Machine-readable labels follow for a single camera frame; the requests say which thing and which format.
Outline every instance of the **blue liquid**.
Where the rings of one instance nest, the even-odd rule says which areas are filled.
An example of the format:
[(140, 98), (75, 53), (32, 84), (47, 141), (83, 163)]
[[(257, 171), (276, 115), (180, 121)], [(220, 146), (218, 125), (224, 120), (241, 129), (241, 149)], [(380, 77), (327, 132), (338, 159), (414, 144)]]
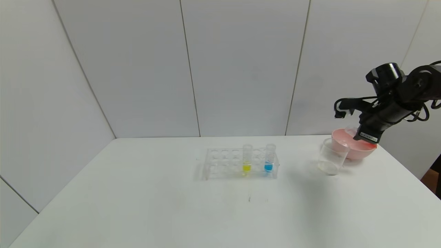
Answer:
[(264, 169), (266, 171), (272, 171), (273, 170), (273, 164), (270, 164), (270, 163), (267, 164), (267, 162), (266, 162), (265, 166), (264, 166)]

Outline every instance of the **test tube rack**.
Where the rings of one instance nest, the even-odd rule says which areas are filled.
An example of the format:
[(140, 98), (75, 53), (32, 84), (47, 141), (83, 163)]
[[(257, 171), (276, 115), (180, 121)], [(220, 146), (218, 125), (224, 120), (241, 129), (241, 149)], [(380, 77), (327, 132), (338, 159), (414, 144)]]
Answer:
[(251, 170), (243, 170), (242, 148), (207, 149), (204, 163), (204, 178), (277, 178), (279, 159), (274, 155), (271, 171), (264, 169), (266, 148), (254, 148)]

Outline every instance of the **panel seam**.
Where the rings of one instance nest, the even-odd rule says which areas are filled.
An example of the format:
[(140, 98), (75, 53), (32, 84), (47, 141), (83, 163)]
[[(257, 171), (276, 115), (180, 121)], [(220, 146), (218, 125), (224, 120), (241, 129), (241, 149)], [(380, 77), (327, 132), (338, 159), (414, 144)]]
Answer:
[(414, 32), (414, 34), (413, 34), (413, 36), (412, 36), (411, 42), (409, 43), (409, 46), (408, 46), (408, 48), (407, 48), (406, 54), (404, 55), (403, 61), (402, 61), (401, 64), (400, 64), (400, 67), (403, 66), (404, 61), (406, 60), (407, 54), (409, 53), (409, 51), (410, 51), (410, 49), (411, 49), (411, 46), (412, 46), (413, 40), (414, 40), (414, 38), (415, 38), (415, 36), (416, 36), (416, 32), (418, 31), (419, 25), (421, 24), (422, 17), (424, 16), (424, 13), (426, 12), (427, 5), (429, 5), (429, 0), (426, 1), (426, 5), (424, 6), (424, 9), (423, 9), (423, 11), (422, 11), (421, 17), (419, 18), (419, 21), (418, 21), (418, 25), (416, 26), (415, 32)]
[(182, 2), (181, 2), (181, 0), (179, 0), (179, 5), (180, 5), (180, 8), (181, 8), (182, 27), (184, 28), (184, 38), (185, 38), (185, 47), (187, 49), (188, 68), (190, 69), (191, 88), (193, 89), (193, 100), (194, 100), (194, 109), (196, 111), (196, 121), (198, 123), (199, 137), (201, 137), (201, 127), (199, 126), (198, 108), (196, 107), (196, 95), (194, 94), (193, 73), (191, 72), (190, 53), (188, 52), (187, 33), (185, 31), (184, 12), (182, 11)]
[(89, 89), (90, 89), (90, 91), (92, 92), (92, 95), (93, 95), (93, 97), (95, 98), (95, 101), (97, 102), (98, 107), (100, 108), (101, 113), (103, 114), (104, 119), (106, 120), (107, 125), (108, 125), (109, 128), (110, 128), (110, 131), (112, 131), (113, 137), (116, 139), (115, 132), (113, 131), (112, 126), (110, 125), (109, 120), (107, 119), (106, 114), (104, 114), (103, 108), (101, 107), (101, 104), (100, 104), (100, 102), (98, 101), (98, 98), (97, 98), (97, 96), (95, 95), (95, 92), (93, 91), (92, 86), (90, 85), (89, 79), (87, 78), (86, 73), (84, 72), (84, 69), (83, 69), (83, 67), (82, 67), (82, 65), (81, 65), (81, 63), (80, 63), (80, 60), (79, 60), (79, 58), (78, 58), (78, 55), (77, 55), (77, 53), (75, 52), (75, 49), (74, 49), (74, 46), (72, 45), (71, 39), (70, 39), (70, 37), (69, 37), (69, 34), (67, 33), (66, 27), (64, 26), (63, 20), (61, 19), (60, 12), (58, 11), (58, 8), (57, 8), (57, 6), (56, 6), (56, 4), (55, 4), (55, 0), (52, 0), (52, 4), (53, 4), (53, 6), (54, 6), (54, 8), (55, 8), (55, 12), (56, 12), (56, 14), (57, 14), (57, 16), (58, 16), (58, 19), (59, 19), (59, 21), (60, 21), (60, 23), (61, 23), (61, 26), (63, 27), (64, 34), (66, 35), (67, 41), (69, 42), (69, 45), (70, 45), (70, 47), (71, 47), (71, 49), (72, 49), (72, 51), (73, 51), (73, 53), (74, 53), (75, 59), (77, 60), (77, 63), (78, 63), (78, 65), (80, 66), (81, 72), (83, 73), (84, 78), (86, 79), (87, 85), (89, 86)]
[(17, 194), (30, 208), (32, 208), (32, 210), (34, 210), (37, 214), (40, 214), (40, 212), (37, 211), (37, 209), (35, 209), (28, 201), (26, 201), (26, 199), (18, 192), (16, 191), (16, 189), (14, 187), (12, 187), (12, 185), (10, 183), (8, 183), (8, 181), (5, 180), (5, 178), (0, 175), (0, 179), (9, 187), (11, 188), (11, 190)]
[(308, 12), (306, 13), (306, 20), (305, 20), (305, 28), (303, 29), (303, 39), (302, 39), (302, 45), (300, 46), (300, 54), (299, 54), (299, 61), (297, 63), (297, 70), (295, 72), (295, 79), (294, 79), (294, 87), (292, 89), (292, 96), (291, 96), (291, 103), (289, 105), (289, 112), (288, 112), (288, 119), (286, 121), (286, 129), (285, 129), (285, 136), (288, 132), (288, 125), (289, 125), (289, 118), (291, 117), (291, 109), (292, 109), (292, 101), (294, 99), (294, 91), (295, 86), (297, 84), (297, 77), (299, 76), (299, 68), (300, 68), (300, 60), (302, 59), (302, 53), (303, 53), (303, 44), (305, 43), (305, 36), (306, 36), (306, 27), (308, 25), (308, 18), (309, 18), (309, 9), (311, 8), (311, 1), (308, 3)]

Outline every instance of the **clear plastic cup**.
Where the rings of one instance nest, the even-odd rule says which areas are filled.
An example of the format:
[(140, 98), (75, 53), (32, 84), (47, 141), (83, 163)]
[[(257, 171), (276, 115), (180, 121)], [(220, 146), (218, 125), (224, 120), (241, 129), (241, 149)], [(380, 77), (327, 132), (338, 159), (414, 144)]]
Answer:
[(333, 138), (325, 139), (318, 156), (318, 168), (326, 175), (337, 175), (349, 150), (345, 143), (339, 143)]

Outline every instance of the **robotic arm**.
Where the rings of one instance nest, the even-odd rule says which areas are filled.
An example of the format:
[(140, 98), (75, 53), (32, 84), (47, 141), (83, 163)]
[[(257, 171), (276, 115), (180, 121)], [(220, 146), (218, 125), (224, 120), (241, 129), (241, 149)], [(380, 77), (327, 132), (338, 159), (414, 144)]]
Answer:
[[(429, 119), (429, 110), (426, 101), (433, 100), (431, 108), (441, 108), (441, 61), (430, 65), (423, 65), (405, 75), (396, 63), (381, 65), (366, 75), (366, 80), (375, 89), (376, 97), (342, 98), (335, 102), (336, 118), (344, 118), (354, 110), (361, 111), (360, 126), (355, 140), (365, 140), (375, 144), (380, 141), (381, 135), (389, 127), (399, 123), (408, 116), (416, 120)], [(419, 117), (424, 109), (426, 116)]]

